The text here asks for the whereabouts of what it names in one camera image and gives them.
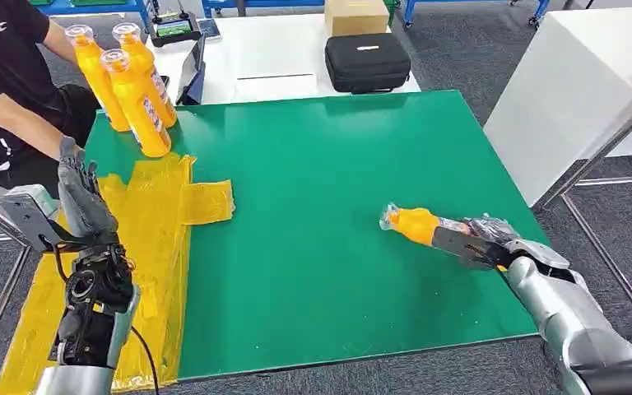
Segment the blue cart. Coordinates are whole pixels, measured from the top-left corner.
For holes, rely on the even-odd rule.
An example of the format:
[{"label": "blue cart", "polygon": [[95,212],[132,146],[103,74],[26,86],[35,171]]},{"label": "blue cart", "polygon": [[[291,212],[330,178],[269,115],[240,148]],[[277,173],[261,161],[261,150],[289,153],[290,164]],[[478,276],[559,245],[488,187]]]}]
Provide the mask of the blue cart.
[{"label": "blue cart", "polygon": [[[417,2],[495,2],[498,0],[407,0],[406,10],[403,12],[403,29],[408,30],[413,26],[413,8],[416,6]],[[510,6],[514,6],[516,2],[520,0],[509,0]],[[539,26],[539,20],[544,13],[546,12],[546,8],[549,6],[549,0],[539,0],[539,7],[534,12],[534,15],[529,18],[527,22],[530,26],[537,28]]]},{"label": "blue cart", "polygon": [[202,9],[206,18],[211,18],[211,10],[219,14],[222,8],[238,8],[239,16],[245,16],[242,9],[248,7],[316,7],[322,6],[323,0],[202,0]]},{"label": "blue cart", "polygon": [[114,12],[139,12],[144,24],[149,21],[151,2],[147,0],[127,0],[124,4],[105,4],[99,6],[72,5],[70,0],[54,0],[46,6],[35,6],[45,15],[105,14]]}]

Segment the black t-shirt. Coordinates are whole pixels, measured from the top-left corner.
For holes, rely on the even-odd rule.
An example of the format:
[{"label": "black t-shirt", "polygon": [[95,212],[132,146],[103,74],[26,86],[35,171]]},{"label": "black t-shirt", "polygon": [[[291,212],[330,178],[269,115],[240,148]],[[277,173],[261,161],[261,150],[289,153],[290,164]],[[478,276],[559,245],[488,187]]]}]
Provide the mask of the black t-shirt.
[{"label": "black t-shirt", "polygon": [[[36,45],[44,41],[48,29],[49,19],[28,0],[0,0],[0,94],[60,128],[66,104]],[[0,165],[26,148],[22,140],[0,128]]]}]

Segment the green table surface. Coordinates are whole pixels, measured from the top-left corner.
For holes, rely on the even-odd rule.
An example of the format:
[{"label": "green table surface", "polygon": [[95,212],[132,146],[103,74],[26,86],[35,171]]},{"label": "green table surface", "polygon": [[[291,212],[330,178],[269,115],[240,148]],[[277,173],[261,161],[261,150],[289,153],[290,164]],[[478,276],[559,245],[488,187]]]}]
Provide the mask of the green table surface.
[{"label": "green table surface", "polygon": [[[395,202],[547,243],[457,91],[184,107],[171,137],[236,204],[192,228],[181,379],[536,332],[498,273],[379,228]],[[145,159],[102,116],[86,150],[125,180]]]}]

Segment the orange bottle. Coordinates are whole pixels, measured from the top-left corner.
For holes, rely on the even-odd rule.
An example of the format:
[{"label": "orange bottle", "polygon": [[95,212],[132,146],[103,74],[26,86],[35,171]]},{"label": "orange bottle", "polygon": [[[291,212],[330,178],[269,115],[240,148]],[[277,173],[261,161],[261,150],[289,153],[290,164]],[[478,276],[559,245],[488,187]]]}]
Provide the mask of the orange bottle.
[{"label": "orange bottle", "polygon": [[100,63],[110,73],[113,92],[142,153],[151,158],[167,154],[170,151],[170,136],[142,88],[142,77],[132,71],[129,54],[121,49],[111,49],[103,52]]},{"label": "orange bottle", "polygon": [[64,33],[74,47],[78,67],[86,76],[88,85],[91,86],[100,107],[108,116],[110,126],[118,132],[128,132],[129,123],[124,117],[124,112],[115,97],[115,93],[113,93],[110,75],[100,65],[100,55],[103,53],[103,49],[100,49],[93,40],[93,30],[86,25],[73,25],[69,26]]},{"label": "orange bottle", "polygon": [[154,66],[154,54],[142,43],[139,26],[124,22],[113,28],[113,35],[120,48],[129,53],[132,71],[138,74],[144,91],[158,112],[165,127],[175,125],[178,115],[170,101],[165,84]]},{"label": "orange bottle", "polygon": [[434,216],[425,208],[398,208],[389,203],[379,220],[383,230],[395,230],[411,241],[432,247],[432,239],[438,226],[456,230],[464,234],[471,234],[469,225],[463,222],[448,220]]}]

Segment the cardboard box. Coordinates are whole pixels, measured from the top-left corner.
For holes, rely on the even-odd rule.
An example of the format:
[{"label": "cardboard box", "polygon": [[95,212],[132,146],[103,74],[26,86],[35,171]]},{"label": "cardboard box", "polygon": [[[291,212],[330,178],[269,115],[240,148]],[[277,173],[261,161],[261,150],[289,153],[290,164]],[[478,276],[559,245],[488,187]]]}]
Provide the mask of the cardboard box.
[{"label": "cardboard box", "polygon": [[386,33],[388,10],[382,0],[326,0],[328,36]]}]

